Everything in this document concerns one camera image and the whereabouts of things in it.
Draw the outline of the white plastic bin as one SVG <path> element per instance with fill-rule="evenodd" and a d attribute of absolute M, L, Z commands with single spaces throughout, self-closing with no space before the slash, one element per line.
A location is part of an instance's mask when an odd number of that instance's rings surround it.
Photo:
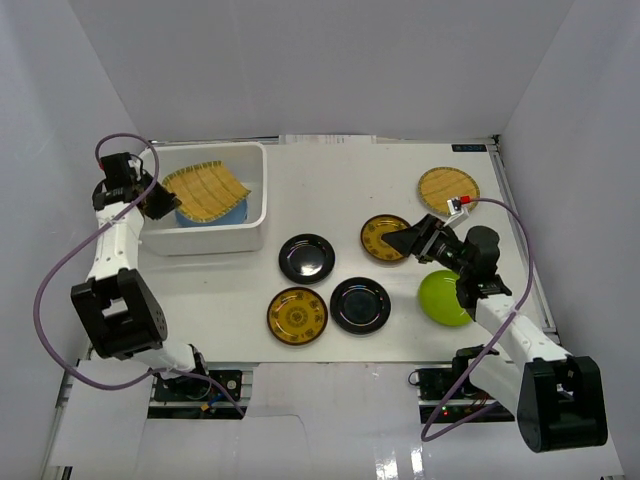
<path fill-rule="evenodd" d="M 151 252 L 162 256 L 257 251 L 264 244 L 267 225 L 267 151 L 258 142 L 158 144 L 160 179 L 208 160 L 221 161 L 250 190 L 247 218 L 230 225 L 183 227 L 171 213 L 161 220 L 147 220 L 140 239 Z"/>

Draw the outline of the yellow patterned plate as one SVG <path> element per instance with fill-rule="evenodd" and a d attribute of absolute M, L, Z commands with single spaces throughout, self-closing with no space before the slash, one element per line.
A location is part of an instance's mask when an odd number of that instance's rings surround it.
<path fill-rule="evenodd" d="M 287 288 L 273 297 L 266 313 L 271 334 L 288 346 L 304 346 L 324 333 L 329 321 L 325 301 L 305 287 Z"/>
<path fill-rule="evenodd" d="M 380 214 L 368 219 L 360 231 L 360 243 L 365 252 L 376 261 L 395 264 L 405 260 L 397 250 L 387 244 L 382 235 L 408 228 L 410 224 L 391 214 Z"/>

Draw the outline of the round bamboo mat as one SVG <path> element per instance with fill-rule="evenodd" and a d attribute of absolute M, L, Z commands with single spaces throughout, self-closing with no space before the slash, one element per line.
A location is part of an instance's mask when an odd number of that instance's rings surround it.
<path fill-rule="evenodd" d="M 177 220 L 197 227 L 220 220 L 251 193 L 222 161 L 178 169 L 163 179 L 162 186 L 179 200 Z"/>
<path fill-rule="evenodd" d="M 468 173 L 453 167 L 426 171 L 418 181 L 417 191 L 419 199 L 431 212 L 445 217 L 449 216 L 449 199 L 480 196 L 477 182 Z"/>

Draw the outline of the blue plate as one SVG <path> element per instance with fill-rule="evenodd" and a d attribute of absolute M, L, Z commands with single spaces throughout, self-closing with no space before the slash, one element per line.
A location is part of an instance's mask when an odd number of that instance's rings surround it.
<path fill-rule="evenodd" d="M 175 211 L 177 223 L 181 227 L 212 227 L 242 224 L 248 217 L 248 203 L 243 199 L 237 206 L 232 208 L 228 213 L 211 221 L 195 221 L 187 218 L 181 211 Z"/>

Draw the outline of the black plate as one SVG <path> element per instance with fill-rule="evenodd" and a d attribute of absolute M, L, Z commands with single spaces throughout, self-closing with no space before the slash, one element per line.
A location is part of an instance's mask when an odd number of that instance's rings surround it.
<path fill-rule="evenodd" d="M 335 251 L 324 237 L 303 233 L 288 239 L 278 254 L 281 273 L 300 285 L 312 285 L 326 279 L 334 269 Z"/>
<path fill-rule="evenodd" d="M 367 277 L 352 277 L 338 284 L 330 298 L 330 314 L 349 334 L 364 336 L 382 329 L 391 314 L 386 289 Z"/>

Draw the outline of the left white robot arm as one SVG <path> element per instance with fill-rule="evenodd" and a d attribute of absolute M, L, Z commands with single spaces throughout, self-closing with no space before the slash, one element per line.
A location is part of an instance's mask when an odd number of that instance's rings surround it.
<path fill-rule="evenodd" d="M 153 177 L 142 160 L 128 152 L 100 159 L 105 179 L 92 203 L 98 225 L 85 282 L 71 289 L 71 301 L 88 337 L 103 359 L 135 360 L 156 371 L 170 391 L 199 399 L 211 387 L 202 354 L 191 344 L 168 338 L 163 310 L 138 270 L 139 238 L 147 219 L 159 220 L 180 201 Z"/>

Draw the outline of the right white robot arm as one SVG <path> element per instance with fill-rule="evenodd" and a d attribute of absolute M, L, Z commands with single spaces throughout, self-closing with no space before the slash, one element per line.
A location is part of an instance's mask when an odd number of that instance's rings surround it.
<path fill-rule="evenodd" d="M 382 239 L 403 256 L 436 261 L 455 272 L 459 305 L 501 348 L 482 348 L 471 363 L 453 371 L 451 384 L 459 396 L 472 399 L 487 392 L 515 417 L 521 437 L 535 453 L 607 442 L 598 365 L 589 356 L 570 354 L 520 313 L 497 273 L 497 232 L 474 226 L 459 240 L 450 226 L 427 214 Z"/>

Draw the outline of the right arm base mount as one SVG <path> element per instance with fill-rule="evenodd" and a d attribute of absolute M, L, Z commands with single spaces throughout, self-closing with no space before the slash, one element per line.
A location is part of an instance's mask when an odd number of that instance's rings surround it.
<path fill-rule="evenodd" d="M 414 369 L 407 382 L 416 389 L 420 421 L 425 424 L 442 397 L 454 383 L 450 366 L 436 365 Z M 444 405 L 435 420 L 436 424 L 453 424 L 485 407 L 491 411 L 472 420 L 473 423 L 514 422 L 514 416 L 488 393 L 471 385 L 463 385 Z"/>

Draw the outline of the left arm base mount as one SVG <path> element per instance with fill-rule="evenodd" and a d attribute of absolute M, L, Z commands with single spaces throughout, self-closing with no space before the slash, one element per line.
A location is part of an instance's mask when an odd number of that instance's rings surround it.
<path fill-rule="evenodd" d="M 185 394 L 169 381 L 154 380 L 147 412 L 148 419 L 165 420 L 242 420 L 249 400 L 248 373 L 240 369 L 213 369 L 209 376 L 219 383 L 240 406 L 239 412 L 215 385 L 191 380 L 197 387 Z"/>

